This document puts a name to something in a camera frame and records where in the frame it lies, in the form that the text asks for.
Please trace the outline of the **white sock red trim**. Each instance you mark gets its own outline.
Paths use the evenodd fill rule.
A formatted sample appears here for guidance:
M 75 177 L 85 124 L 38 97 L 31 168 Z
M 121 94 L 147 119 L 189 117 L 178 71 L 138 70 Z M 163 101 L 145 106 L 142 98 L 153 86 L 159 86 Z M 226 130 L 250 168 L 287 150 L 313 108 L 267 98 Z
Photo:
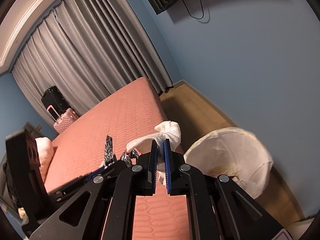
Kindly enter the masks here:
M 181 130 L 177 122 L 164 121 L 155 126 L 156 133 L 149 134 L 132 140 L 126 146 L 126 151 L 137 150 L 139 153 L 147 153 L 151 150 L 151 144 L 155 141 L 159 148 L 157 160 L 158 180 L 166 185 L 165 165 L 164 165 L 164 141 L 169 140 L 172 151 L 176 150 L 181 143 Z

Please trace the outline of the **white lined trash bin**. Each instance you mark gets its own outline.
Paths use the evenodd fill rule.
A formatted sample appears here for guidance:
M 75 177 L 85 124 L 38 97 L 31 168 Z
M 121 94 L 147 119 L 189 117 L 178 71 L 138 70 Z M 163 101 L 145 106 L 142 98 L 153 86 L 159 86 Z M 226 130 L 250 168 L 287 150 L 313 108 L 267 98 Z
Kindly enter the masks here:
M 254 199 L 266 189 L 274 163 L 260 140 L 238 127 L 208 133 L 190 146 L 184 159 L 208 176 L 231 177 Z

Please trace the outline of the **pink pillow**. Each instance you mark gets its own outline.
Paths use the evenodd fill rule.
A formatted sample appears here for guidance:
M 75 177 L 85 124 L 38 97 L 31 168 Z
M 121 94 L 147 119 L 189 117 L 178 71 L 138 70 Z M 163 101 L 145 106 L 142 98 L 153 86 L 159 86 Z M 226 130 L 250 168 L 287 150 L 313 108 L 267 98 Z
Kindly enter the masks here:
M 50 163 L 54 156 L 54 147 L 52 141 L 47 137 L 36 138 L 37 151 L 40 160 L 40 174 L 42 181 L 45 182 Z

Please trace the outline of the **pink quilted bed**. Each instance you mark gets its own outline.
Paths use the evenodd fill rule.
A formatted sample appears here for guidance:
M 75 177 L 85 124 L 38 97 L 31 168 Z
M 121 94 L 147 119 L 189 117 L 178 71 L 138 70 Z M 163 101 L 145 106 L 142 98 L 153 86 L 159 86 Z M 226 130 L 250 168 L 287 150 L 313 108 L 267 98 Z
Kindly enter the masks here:
M 155 133 L 167 117 L 150 80 L 141 77 L 107 97 L 53 141 L 55 154 L 44 182 L 47 192 L 99 168 L 106 137 L 120 157 L 127 144 Z M 152 197 L 137 197 L 133 239 L 189 239 L 185 196 L 170 196 L 157 183 Z

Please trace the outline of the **pink suitcase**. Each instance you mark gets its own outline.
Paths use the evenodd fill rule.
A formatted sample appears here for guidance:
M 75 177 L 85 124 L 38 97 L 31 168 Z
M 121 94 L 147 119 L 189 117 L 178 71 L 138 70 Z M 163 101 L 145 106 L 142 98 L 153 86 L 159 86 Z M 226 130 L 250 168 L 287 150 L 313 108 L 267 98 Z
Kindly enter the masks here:
M 54 111 L 54 113 L 57 115 L 57 118 L 53 117 L 53 115 L 49 112 L 50 110 Z M 54 119 L 55 122 L 53 126 L 59 134 L 63 133 L 69 126 L 71 126 L 71 124 L 76 122 L 76 120 L 78 120 L 79 118 L 79 116 L 71 108 L 68 108 L 62 115 L 60 115 L 52 105 L 48 106 L 47 111 Z

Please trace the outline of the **black suitcase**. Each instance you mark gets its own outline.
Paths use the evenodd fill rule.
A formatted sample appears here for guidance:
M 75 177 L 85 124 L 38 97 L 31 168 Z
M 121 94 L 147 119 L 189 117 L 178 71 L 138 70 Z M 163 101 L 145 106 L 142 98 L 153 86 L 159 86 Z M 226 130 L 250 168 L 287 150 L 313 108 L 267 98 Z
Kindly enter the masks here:
M 47 109 L 50 105 L 57 111 L 59 115 L 62 115 L 70 108 L 69 103 L 63 97 L 61 92 L 56 86 L 49 87 L 43 94 L 41 101 Z

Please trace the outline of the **grey curtain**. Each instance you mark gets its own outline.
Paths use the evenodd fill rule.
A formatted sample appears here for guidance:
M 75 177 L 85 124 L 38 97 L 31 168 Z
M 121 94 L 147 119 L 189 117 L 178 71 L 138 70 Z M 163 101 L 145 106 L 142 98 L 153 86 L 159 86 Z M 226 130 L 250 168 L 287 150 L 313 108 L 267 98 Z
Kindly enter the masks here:
M 157 93 L 172 86 L 127 0 L 62 0 L 27 39 L 12 74 L 49 125 L 41 99 L 52 86 L 81 115 L 140 77 Z

